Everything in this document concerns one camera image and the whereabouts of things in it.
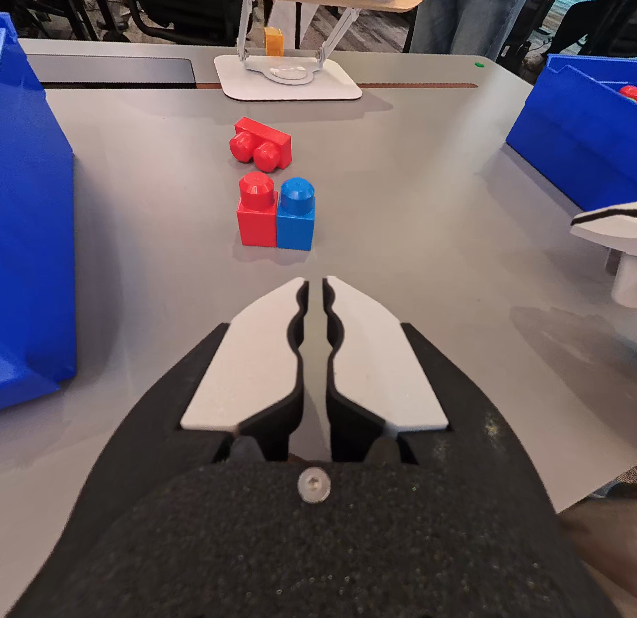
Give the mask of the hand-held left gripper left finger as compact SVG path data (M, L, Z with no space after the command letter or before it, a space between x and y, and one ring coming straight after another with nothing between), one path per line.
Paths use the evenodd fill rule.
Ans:
M309 283L296 277L240 311L180 420L184 430L247 431L291 407L294 431L304 400L303 319Z

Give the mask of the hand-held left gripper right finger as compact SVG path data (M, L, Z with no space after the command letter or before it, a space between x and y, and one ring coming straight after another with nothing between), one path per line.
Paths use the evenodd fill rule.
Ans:
M323 281L336 397L375 415L389 434L447 429L449 420L399 319L338 277Z

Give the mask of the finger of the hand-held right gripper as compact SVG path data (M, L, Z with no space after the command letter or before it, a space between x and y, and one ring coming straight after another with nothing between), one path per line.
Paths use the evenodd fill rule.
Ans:
M618 204L581 213L572 219L571 233L620 252L611 296L617 304L635 308L636 204Z

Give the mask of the blue toy block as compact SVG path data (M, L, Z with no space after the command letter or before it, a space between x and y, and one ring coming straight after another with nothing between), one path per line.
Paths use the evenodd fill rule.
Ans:
M288 250L312 249L315 225L315 190L302 177L282 183L276 212L277 247Z

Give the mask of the red double toy block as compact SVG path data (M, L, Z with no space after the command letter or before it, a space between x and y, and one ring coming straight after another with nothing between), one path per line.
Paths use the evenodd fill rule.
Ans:
M252 162L263 173L286 169L292 161L290 135L247 117L235 123L229 148L235 160Z

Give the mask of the blue plastic bin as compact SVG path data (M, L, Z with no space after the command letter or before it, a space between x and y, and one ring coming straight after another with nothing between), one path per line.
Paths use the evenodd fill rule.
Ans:
M1 409L76 374L73 158L1 13Z
M583 211L636 202L636 59L549 55L506 144Z

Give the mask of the person's beige trousers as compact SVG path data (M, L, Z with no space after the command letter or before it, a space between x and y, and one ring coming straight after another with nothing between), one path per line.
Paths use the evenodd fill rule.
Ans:
M563 532L622 617L636 616L636 468L559 513Z

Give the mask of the white document stand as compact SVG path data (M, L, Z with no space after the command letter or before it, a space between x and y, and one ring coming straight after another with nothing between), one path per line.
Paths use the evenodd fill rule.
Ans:
M351 1L313 57L253 55L246 48L248 19L253 0L243 0L237 52L214 59L224 94L243 102L269 101L353 101L362 90L335 62L329 60L350 26L357 20L364 2L376 5L394 0Z

